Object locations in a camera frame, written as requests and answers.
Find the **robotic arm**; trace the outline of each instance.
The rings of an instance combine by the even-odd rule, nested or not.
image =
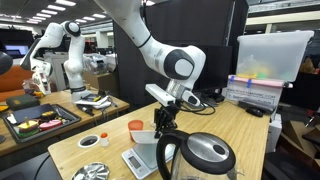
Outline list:
[[[156,137],[165,128],[176,128],[174,118],[182,101],[200,105],[191,90],[202,71],[205,54],[194,46],[180,48],[156,41],[140,17],[140,0],[95,2],[128,34],[148,67],[170,79],[166,91],[155,84],[146,85],[146,90],[162,104],[155,112]]]
[[[69,80],[73,102],[79,100],[82,96],[90,94],[83,86],[82,81],[82,54],[84,50],[84,37],[81,36],[80,27],[70,21],[62,24],[50,23],[45,34],[37,39],[31,46],[26,56],[21,60],[20,66],[25,70],[31,70],[35,73],[32,78],[38,85],[40,91],[44,94],[50,94],[48,77],[52,74],[52,66],[48,62],[35,59],[34,56],[40,48],[58,47],[65,34],[71,35],[69,48],[69,60],[64,63],[64,68]]]

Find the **wooden table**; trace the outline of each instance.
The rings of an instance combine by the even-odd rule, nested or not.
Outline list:
[[[135,179],[121,157],[124,151],[134,145],[129,138],[127,124],[130,120],[141,119],[144,129],[154,129],[150,122],[153,121],[154,109],[158,107],[158,103],[151,104],[49,146],[49,153],[62,179],[70,179],[77,170],[92,162],[106,164],[110,179]],[[180,111],[176,122],[178,129],[185,132],[208,132],[224,139],[235,152],[237,168],[245,174],[238,175],[238,179],[261,179],[269,119],[269,116],[257,118],[230,102],[223,102],[216,108],[216,113],[210,116]],[[100,144],[85,149],[77,146],[81,138],[102,132],[109,134],[110,144],[107,147]],[[162,178],[157,170],[146,179]]]
[[[118,107],[115,108],[112,106],[112,107],[107,108],[105,111],[108,115],[112,115],[117,112],[127,110],[129,108],[128,103],[121,101],[120,99],[117,99],[115,97],[112,97],[112,99],[118,105]],[[78,128],[78,127],[83,126],[85,124],[92,123],[96,119],[102,118],[102,113],[99,110],[93,111],[93,113],[95,114],[94,117],[80,111],[76,107],[76,105],[71,102],[71,95],[69,92],[65,92],[65,91],[54,92],[54,93],[51,93],[51,94],[47,95],[46,97],[42,98],[40,101],[41,101],[41,104],[45,104],[45,103],[59,104],[60,106],[69,110],[70,112],[73,112],[76,115],[80,116],[81,120],[79,122],[70,124],[64,128],[57,129],[56,131],[45,134],[45,135],[43,135],[37,139],[34,139],[32,141],[19,143],[19,144],[17,144],[15,142],[15,140],[13,139],[12,135],[10,134],[8,128],[4,124],[3,120],[0,120],[0,134],[6,136],[6,140],[0,144],[0,157],[4,156],[6,154],[9,154],[13,151],[19,150],[21,148],[35,144],[37,142],[43,141],[45,139],[51,138],[53,136],[57,136],[62,133],[68,132],[72,129]]]

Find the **tray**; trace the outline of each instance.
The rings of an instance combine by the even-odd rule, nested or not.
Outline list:
[[[55,127],[55,128],[52,128],[52,129],[49,129],[49,130],[46,130],[46,131],[39,131],[38,133],[32,135],[32,136],[29,136],[29,137],[20,137],[18,135],[18,127],[17,125],[14,125],[14,124],[11,124],[8,120],[7,120],[7,117],[8,117],[8,114],[5,114],[2,116],[2,119],[4,120],[4,124],[7,126],[7,128],[9,129],[13,139],[17,142],[17,143],[23,143],[23,142],[28,142],[28,141],[32,141],[33,139],[36,139],[38,137],[41,137],[43,135],[46,135],[46,134],[50,134],[51,132],[57,130],[57,129],[61,129],[61,128],[64,128],[66,126],[69,126],[70,124],[73,124],[73,123],[76,123],[78,121],[81,120],[81,118],[75,114],[73,114],[72,112],[66,110],[65,108],[61,107],[60,105],[58,104],[51,104],[53,110],[60,116],[62,117],[63,119],[65,119],[65,123],[58,126],[58,127]]]

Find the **ceiling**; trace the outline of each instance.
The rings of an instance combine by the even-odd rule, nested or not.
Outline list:
[[[56,0],[0,0],[0,23],[26,23],[30,18],[36,16],[37,13],[41,13],[41,10],[50,10],[47,8],[50,4],[65,7],[66,10],[57,11],[57,15],[51,15],[51,18],[38,22],[37,25],[47,26],[50,22],[62,23],[66,20],[75,21],[85,16],[92,17],[93,14],[103,14],[106,15],[106,17],[95,18],[94,21],[87,20],[85,23],[80,23],[80,26],[110,20],[110,17],[104,14],[103,10],[93,0],[69,0],[75,2],[75,6],[60,5],[56,4],[55,1]],[[155,3],[164,1],[167,0],[154,0]],[[14,19],[11,16],[21,16],[21,18]]]

